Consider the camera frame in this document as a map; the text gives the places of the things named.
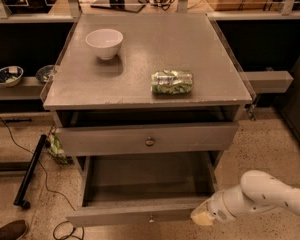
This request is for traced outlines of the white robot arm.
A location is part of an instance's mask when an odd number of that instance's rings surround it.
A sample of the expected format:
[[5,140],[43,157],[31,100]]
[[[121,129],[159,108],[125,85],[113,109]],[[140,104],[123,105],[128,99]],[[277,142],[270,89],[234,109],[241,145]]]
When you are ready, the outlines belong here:
[[197,225],[212,226],[214,221],[229,223],[239,216],[278,208],[300,217],[300,189],[266,172],[251,170],[242,175],[238,185],[214,193],[194,209],[190,217]]

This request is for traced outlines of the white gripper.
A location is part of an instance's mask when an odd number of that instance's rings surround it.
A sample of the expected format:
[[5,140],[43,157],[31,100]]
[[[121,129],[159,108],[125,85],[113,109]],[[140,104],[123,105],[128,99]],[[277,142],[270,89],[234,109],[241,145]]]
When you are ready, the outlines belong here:
[[227,223],[231,219],[231,214],[228,212],[224,201],[223,192],[219,191],[214,193],[207,201],[200,204],[194,209],[190,218],[199,226],[212,226],[213,220],[221,223]]

